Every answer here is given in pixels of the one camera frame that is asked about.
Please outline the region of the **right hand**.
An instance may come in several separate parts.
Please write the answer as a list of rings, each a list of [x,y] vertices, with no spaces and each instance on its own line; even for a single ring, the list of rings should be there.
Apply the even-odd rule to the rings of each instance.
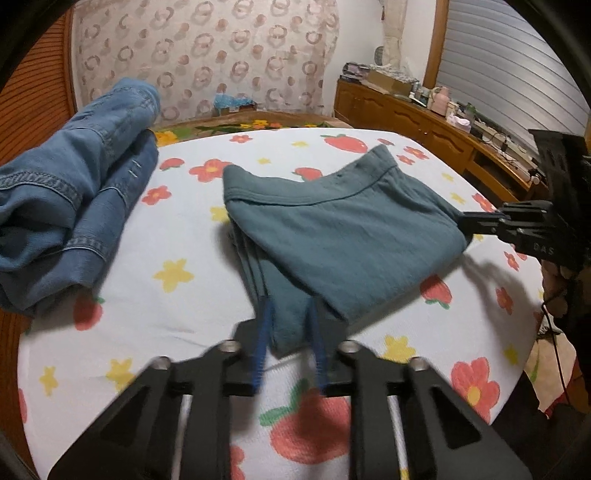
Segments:
[[[544,304],[555,321],[563,321],[578,308],[578,293],[574,272],[550,261],[541,261]]]

